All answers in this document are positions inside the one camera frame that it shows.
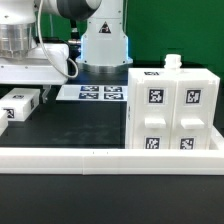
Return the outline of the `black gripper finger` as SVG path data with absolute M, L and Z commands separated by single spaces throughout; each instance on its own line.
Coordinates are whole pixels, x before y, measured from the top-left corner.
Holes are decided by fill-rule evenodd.
M 48 94 L 51 90 L 51 85 L 43 85 L 43 91 L 42 91 L 42 101 L 47 102 L 48 101 Z

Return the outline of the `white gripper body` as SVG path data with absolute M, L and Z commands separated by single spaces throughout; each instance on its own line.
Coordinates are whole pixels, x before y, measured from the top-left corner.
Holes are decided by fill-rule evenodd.
M 45 43 L 45 49 L 53 63 L 67 73 L 68 46 Z M 22 60 L 0 58 L 0 84 L 62 85 L 66 82 L 67 78 L 51 65 L 40 46 Z

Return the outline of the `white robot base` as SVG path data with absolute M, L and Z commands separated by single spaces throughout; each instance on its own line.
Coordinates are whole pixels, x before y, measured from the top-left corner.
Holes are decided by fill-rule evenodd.
M 123 31 L 124 0 L 102 0 L 87 20 L 81 37 L 81 55 L 76 59 L 82 70 L 116 73 L 133 63 L 128 53 L 128 37 Z

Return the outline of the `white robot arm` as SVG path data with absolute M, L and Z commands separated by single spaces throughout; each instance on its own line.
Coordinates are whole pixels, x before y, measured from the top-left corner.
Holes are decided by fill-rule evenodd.
M 41 86 L 46 99 L 53 85 L 75 78 L 68 73 L 74 63 L 68 45 L 44 41 L 42 14 L 86 20 L 101 1 L 0 0 L 0 85 Z

